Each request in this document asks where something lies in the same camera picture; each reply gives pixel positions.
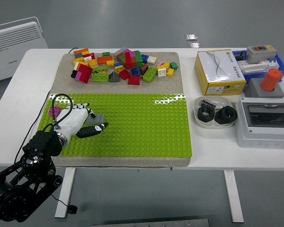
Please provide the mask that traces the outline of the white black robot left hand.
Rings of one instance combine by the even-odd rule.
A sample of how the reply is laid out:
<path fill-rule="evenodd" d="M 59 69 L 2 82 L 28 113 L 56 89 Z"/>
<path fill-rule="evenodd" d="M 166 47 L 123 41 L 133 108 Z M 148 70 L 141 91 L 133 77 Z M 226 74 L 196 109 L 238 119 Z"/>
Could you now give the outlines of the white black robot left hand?
<path fill-rule="evenodd" d="M 57 118 L 57 121 L 60 121 L 58 123 L 59 129 L 55 129 L 55 131 L 62 134 L 67 141 L 70 140 L 72 135 L 76 135 L 82 139 L 100 134 L 108 126 L 107 122 L 100 125 L 83 127 L 88 115 L 93 113 L 88 106 L 89 103 L 74 105 L 70 114 L 64 119 L 62 118 L 69 112 L 71 106 L 63 109 Z"/>

